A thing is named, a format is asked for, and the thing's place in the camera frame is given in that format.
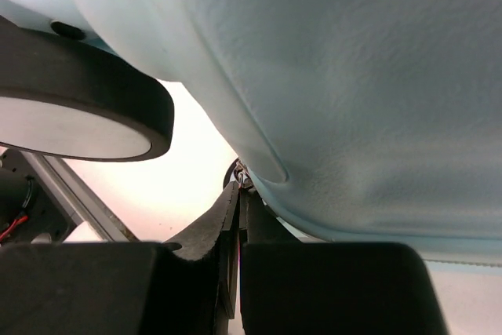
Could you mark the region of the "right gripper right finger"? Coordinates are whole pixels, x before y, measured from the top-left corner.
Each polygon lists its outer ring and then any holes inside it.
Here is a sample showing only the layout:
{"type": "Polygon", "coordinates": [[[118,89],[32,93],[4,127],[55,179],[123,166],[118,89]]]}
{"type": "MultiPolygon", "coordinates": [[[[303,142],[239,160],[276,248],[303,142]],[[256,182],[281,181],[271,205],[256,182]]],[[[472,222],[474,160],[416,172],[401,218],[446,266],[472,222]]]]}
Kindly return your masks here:
{"type": "Polygon", "coordinates": [[[390,242],[301,242],[241,197],[240,305],[247,334],[445,334],[427,268],[390,242]]]}

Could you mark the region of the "light blue hard-shell suitcase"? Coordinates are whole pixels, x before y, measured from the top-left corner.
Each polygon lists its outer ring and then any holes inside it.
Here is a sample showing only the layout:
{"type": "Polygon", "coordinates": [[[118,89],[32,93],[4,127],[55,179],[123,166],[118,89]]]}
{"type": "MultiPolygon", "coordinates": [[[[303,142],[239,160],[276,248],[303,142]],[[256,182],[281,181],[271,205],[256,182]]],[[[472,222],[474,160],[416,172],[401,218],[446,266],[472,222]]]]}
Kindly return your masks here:
{"type": "Polygon", "coordinates": [[[284,220],[501,264],[501,0],[1,0],[181,82],[284,220]]]}

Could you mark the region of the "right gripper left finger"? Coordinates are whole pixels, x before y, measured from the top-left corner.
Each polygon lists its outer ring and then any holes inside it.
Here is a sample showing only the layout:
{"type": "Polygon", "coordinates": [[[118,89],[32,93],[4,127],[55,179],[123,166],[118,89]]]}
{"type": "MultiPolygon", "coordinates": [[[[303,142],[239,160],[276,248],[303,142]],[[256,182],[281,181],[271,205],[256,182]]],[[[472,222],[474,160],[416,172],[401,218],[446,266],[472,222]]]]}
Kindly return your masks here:
{"type": "Polygon", "coordinates": [[[238,185],[164,243],[1,251],[4,334],[225,334],[235,317],[238,185]]]}

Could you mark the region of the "silver zipper pull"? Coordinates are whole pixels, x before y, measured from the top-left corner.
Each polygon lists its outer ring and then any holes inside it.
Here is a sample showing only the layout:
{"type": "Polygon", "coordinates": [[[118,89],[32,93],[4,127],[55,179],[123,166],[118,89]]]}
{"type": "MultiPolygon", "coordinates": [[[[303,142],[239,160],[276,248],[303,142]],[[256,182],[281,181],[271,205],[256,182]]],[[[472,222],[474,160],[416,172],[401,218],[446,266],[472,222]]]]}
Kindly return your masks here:
{"type": "Polygon", "coordinates": [[[253,186],[253,182],[250,178],[249,171],[246,165],[240,160],[236,162],[234,176],[238,182],[238,186],[240,189],[247,190],[253,186]]]}

